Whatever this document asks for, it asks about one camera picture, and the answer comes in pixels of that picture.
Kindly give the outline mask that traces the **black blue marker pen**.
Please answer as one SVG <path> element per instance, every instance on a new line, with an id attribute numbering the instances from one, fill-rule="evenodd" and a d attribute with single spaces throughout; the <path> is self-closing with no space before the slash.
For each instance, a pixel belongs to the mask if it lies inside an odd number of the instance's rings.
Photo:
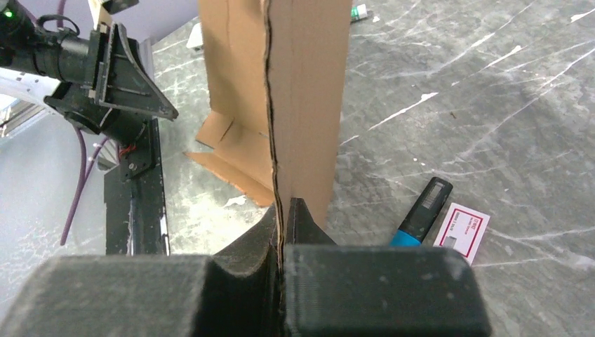
<path id="1" fill-rule="evenodd" d="M 389 245 L 421 245 L 452 190 L 453 185 L 448 181 L 432 177 L 400 224 Z"/>

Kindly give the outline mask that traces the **brown cardboard box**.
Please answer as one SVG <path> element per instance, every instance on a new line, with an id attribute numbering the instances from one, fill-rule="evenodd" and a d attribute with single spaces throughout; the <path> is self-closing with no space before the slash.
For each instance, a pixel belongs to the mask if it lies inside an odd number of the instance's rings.
<path id="1" fill-rule="evenodd" d="M 200 1 L 210 114 L 189 158 L 259 206 L 333 196 L 350 1 Z"/>

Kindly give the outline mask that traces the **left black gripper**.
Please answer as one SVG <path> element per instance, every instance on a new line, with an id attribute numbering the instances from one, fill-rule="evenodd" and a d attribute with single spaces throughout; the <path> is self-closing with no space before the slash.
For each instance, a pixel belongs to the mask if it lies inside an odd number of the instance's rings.
<path id="1" fill-rule="evenodd" d="M 27 27 L 33 69 L 60 81 L 46 99 L 66 118 L 122 145 L 136 143 L 148 116 L 174 120 L 178 110 L 140 64 L 137 41 L 118 22 L 103 25 L 82 39 L 65 29 Z"/>

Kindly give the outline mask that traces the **green white glue stick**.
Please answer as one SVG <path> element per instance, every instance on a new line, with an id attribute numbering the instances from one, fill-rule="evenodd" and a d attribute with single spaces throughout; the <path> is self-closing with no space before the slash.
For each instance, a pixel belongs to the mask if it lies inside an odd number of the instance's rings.
<path id="1" fill-rule="evenodd" d="M 368 8 L 365 4 L 360 4 L 351 9 L 351 22 L 358 22 L 368 17 Z"/>

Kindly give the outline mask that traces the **small red white box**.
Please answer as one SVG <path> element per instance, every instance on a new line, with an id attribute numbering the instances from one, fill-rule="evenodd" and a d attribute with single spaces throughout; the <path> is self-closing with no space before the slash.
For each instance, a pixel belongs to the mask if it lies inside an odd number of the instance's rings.
<path id="1" fill-rule="evenodd" d="M 433 246 L 454 249 L 471 265 L 489 221 L 488 214 L 451 203 Z"/>

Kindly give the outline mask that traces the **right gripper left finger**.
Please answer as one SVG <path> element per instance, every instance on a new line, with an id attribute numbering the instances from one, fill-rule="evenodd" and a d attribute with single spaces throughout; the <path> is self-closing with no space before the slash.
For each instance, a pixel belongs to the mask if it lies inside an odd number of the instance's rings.
<path id="1" fill-rule="evenodd" d="M 47 260 L 1 323 L 2 336 L 278 336 L 268 210 L 209 255 Z"/>

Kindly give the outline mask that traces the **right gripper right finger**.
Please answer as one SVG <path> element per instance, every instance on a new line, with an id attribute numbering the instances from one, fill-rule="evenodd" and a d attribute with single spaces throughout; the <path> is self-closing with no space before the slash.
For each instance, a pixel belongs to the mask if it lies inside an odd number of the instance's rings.
<path id="1" fill-rule="evenodd" d="M 470 265 L 434 247 L 339 246 L 291 201 L 283 255 L 287 336 L 490 336 Z"/>

